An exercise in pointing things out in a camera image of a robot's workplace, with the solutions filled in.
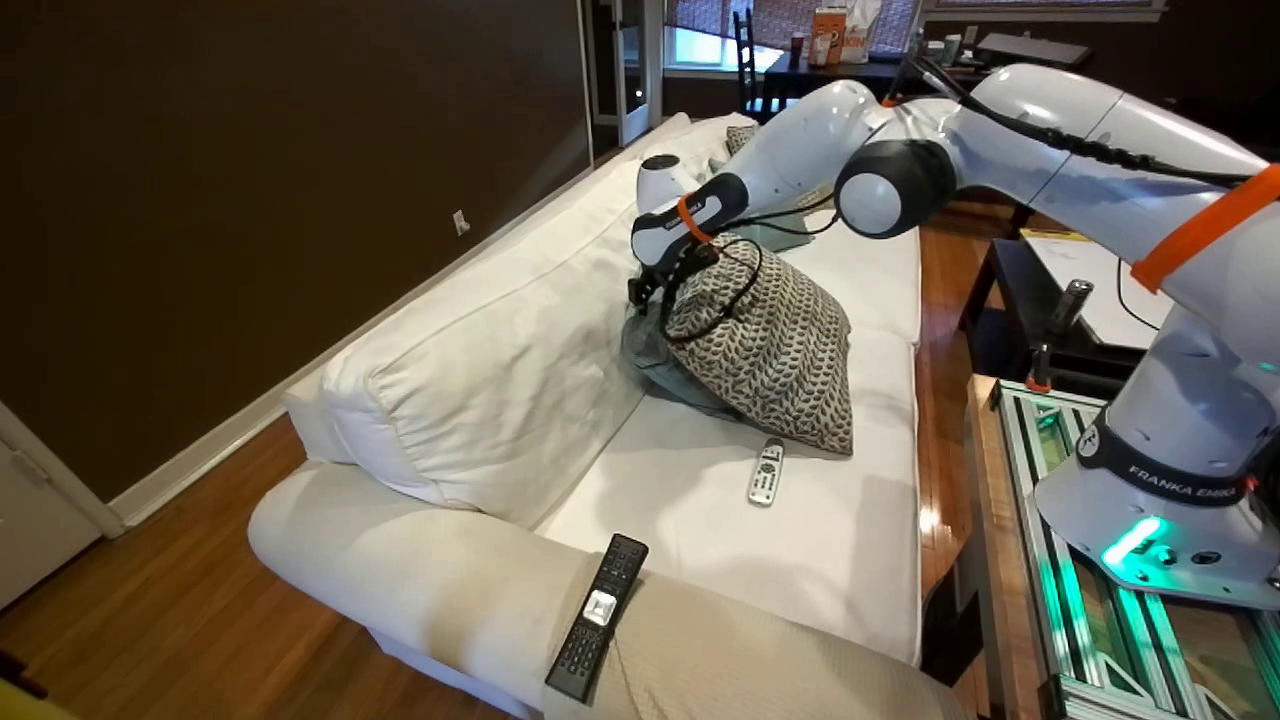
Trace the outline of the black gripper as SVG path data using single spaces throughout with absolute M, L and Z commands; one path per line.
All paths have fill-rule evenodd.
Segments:
M 677 256 L 671 266 L 664 269 L 640 269 L 632 280 L 628 280 L 628 304 L 632 314 L 649 314 L 649 299 L 658 291 L 658 288 L 680 288 L 691 273 L 700 273 L 700 262 L 691 256 Z

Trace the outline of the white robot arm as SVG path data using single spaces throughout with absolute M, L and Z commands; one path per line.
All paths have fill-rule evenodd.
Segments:
M 894 108 L 831 79 L 708 186 L 645 214 L 632 251 L 667 273 L 808 191 L 893 242 L 959 187 L 1084 231 L 1171 299 L 1120 397 L 1037 484 L 1037 512 L 1123 589 L 1277 611 L 1280 534 L 1250 460 L 1277 437 L 1280 196 L 1277 168 L 1236 140 L 1039 66 Z

